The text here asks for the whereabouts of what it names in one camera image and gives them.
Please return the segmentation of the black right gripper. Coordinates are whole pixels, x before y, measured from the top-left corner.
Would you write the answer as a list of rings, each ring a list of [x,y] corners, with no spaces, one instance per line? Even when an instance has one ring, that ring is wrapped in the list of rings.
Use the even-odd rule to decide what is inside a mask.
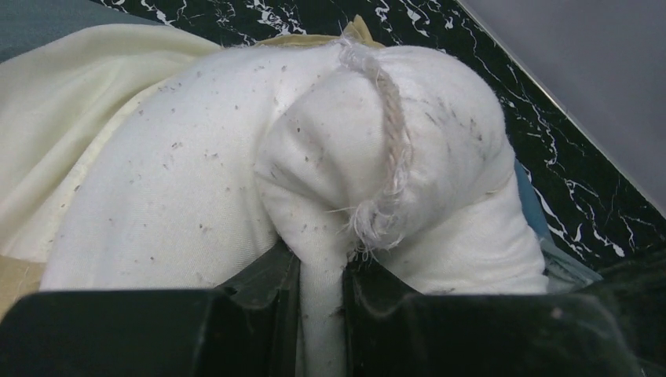
[[[638,376],[665,375],[665,250],[624,259],[597,272],[576,260],[572,276],[613,315]]]

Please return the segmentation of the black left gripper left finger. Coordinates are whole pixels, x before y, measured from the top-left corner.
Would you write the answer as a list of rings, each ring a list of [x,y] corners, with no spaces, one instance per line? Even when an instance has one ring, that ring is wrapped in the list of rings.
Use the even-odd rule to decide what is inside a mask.
[[[26,296],[1,323],[1,373],[293,376],[299,272],[278,243],[215,288]]]

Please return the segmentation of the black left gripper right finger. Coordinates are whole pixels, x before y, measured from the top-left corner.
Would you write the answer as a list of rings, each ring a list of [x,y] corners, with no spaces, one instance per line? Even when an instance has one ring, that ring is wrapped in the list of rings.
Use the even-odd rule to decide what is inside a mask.
[[[377,263],[343,274],[350,376],[640,376],[590,296],[424,295]]]

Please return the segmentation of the white pillow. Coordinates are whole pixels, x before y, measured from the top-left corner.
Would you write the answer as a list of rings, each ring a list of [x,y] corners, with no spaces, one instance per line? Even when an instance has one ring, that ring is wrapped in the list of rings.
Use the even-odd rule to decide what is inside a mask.
[[[301,262],[300,376],[346,370],[353,256],[425,294],[543,294],[500,103],[418,46],[226,49],[104,143],[40,288],[214,287],[283,240]]]

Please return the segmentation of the blue beige white pillowcase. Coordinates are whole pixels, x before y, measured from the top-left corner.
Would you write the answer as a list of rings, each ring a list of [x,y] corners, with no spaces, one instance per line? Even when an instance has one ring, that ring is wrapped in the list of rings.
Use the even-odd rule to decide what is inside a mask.
[[[1,311],[41,290],[93,288],[99,275],[94,252],[65,249],[67,235],[89,225],[92,215],[72,209],[84,181],[111,136],[163,84],[218,47],[183,31],[139,24],[50,20],[38,36],[37,10],[26,2],[3,2],[1,65]],[[123,274],[120,287],[213,287],[255,261],[277,241],[271,219],[251,191],[239,199],[224,192],[221,202],[197,198],[188,185],[177,220],[192,224],[196,205],[212,214],[216,226],[187,226],[159,216],[147,224],[158,244],[132,251],[131,265],[147,277]],[[524,279],[500,279],[497,265],[481,260],[494,241],[509,234],[466,215],[463,234],[478,249],[453,247],[455,237],[438,230],[424,241],[408,240],[376,258],[410,287],[424,294],[562,293],[601,277],[540,238],[544,272]]]

